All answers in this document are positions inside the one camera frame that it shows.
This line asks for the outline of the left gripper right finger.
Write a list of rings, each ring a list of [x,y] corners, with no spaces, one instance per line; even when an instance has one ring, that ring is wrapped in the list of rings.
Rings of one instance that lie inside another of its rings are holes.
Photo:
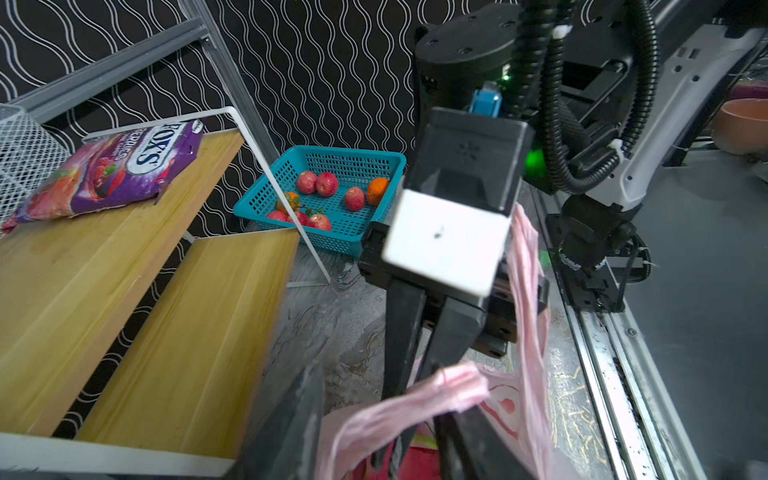
[[[479,407],[434,418],[442,479],[533,480]]]

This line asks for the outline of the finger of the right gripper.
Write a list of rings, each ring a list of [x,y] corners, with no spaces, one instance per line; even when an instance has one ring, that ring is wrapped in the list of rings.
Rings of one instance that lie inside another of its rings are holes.
[[[426,298],[422,288],[411,284],[390,284],[386,289],[382,401],[402,395],[408,387]]]
[[[427,344],[417,378],[430,375],[429,370],[440,364],[457,363],[475,342],[486,323],[486,312],[476,304],[448,298],[438,317]]]

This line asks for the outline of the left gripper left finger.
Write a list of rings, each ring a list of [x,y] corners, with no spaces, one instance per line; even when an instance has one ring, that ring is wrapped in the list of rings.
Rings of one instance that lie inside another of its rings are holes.
[[[324,405],[321,365],[306,366],[252,441],[226,473],[227,479],[312,479]]]

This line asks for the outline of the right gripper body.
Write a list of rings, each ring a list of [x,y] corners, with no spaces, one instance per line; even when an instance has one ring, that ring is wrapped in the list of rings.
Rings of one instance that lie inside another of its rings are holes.
[[[422,325],[429,329],[435,327],[449,297],[482,307],[487,313],[486,323],[472,348],[489,357],[504,356],[507,353],[507,345],[517,341],[517,319],[507,270],[508,258],[503,257],[498,264],[491,294],[481,298],[386,263],[382,259],[382,251],[388,230],[388,225],[372,222],[362,237],[362,253],[358,267],[366,282],[387,290],[394,281],[399,280],[425,291],[426,304]]]

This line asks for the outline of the pink plastic grocery bag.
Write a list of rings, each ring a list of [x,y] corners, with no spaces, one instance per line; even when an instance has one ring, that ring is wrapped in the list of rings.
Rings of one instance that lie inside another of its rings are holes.
[[[543,273],[539,261],[539,235],[525,210],[517,205],[507,248],[508,274],[517,319],[518,369],[497,372],[472,361],[430,370],[400,396],[369,405],[354,405],[324,416],[317,447],[315,478],[345,479],[373,453],[387,454],[393,442],[408,430],[434,418],[479,407],[507,448],[529,469],[534,479],[576,479],[572,462],[553,441],[546,368],[550,312],[540,302],[538,284]]]

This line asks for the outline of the pink dragon fruit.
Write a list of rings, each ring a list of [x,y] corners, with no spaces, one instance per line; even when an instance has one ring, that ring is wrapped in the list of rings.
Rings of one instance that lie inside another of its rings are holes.
[[[405,459],[397,474],[390,474],[388,468],[394,465],[391,460],[392,447],[388,448],[384,463],[376,470],[371,458],[361,461],[345,479],[404,479],[404,480],[441,480],[439,451],[435,440],[417,435],[406,452]]]

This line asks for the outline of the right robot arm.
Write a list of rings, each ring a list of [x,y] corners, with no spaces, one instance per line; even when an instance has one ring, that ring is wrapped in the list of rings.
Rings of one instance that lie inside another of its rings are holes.
[[[675,143],[709,97],[757,51],[762,1],[613,1],[592,20],[574,1],[486,6],[416,35],[417,154],[402,207],[435,201],[470,239],[448,249],[457,280],[419,264],[429,245],[398,210],[371,224],[361,273],[387,293],[383,395],[405,391],[423,326],[432,360],[454,363],[494,336],[502,220],[523,182],[563,194],[545,240],[615,471],[698,478],[648,356],[625,344],[628,283],[646,278],[634,217]]]

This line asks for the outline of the orange fruit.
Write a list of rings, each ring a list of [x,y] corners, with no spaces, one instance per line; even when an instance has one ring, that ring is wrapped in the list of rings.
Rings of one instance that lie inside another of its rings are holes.
[[[367,187],[366,199],[370,205],[378,206],[385,195],[390,181],[385,177],[372,180]]]

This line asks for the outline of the teal plastic fruit basket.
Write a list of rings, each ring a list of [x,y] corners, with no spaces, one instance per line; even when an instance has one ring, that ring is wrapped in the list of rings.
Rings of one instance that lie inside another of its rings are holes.
[[[406,157],[397,152],[295,146],[271,165],[271,174],[284,193],[298,194],[303,211],[307,214],[319,212],[330,220],[330,231],[307,230],[316,249],[359,257],[369,224],[386,220],[406,166]],[[339,181],[338,191],[331,197],[300,193],[297,181],[305,171],[335,175]],[[389,180],[380,203],[376,206],[367,203],[357,212],[349,210],[344,203],[346,192],[353,187],[366,190],[377,178]]]

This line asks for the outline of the red apple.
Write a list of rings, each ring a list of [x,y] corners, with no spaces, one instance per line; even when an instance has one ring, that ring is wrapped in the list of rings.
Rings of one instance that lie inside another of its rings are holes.
[[[339,188],[338,178],[330,173],[325,172],[316,177],[315,190],[318,195],[328,198],[336,194]]]

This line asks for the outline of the wooden two-tier shelf rack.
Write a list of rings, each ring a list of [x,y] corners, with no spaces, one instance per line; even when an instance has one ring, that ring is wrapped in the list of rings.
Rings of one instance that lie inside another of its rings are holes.
[[[221,477],[234,464],[302,226],[194,240],[76,439],[55,430],[243,145],[239,112],[158,203],[18,226],[1,241],[1,467]]]

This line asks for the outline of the purple Fox's candy bag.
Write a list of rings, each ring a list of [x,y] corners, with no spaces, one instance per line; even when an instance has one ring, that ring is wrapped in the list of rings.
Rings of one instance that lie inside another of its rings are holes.
[[[81,146],[9,216],[1,230],[156,198],[197,158],[204,125],[167,123]]]

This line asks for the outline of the metal base rail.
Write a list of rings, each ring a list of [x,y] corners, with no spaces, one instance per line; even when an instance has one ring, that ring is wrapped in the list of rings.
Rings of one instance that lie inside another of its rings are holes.
[[[606,453],[618,479],[702,479],[705,472],[619,283],[604,264],[585,287],[571,286],[558,257],[564,195],[532,194],[554,269],[552,304],[572,333]]]

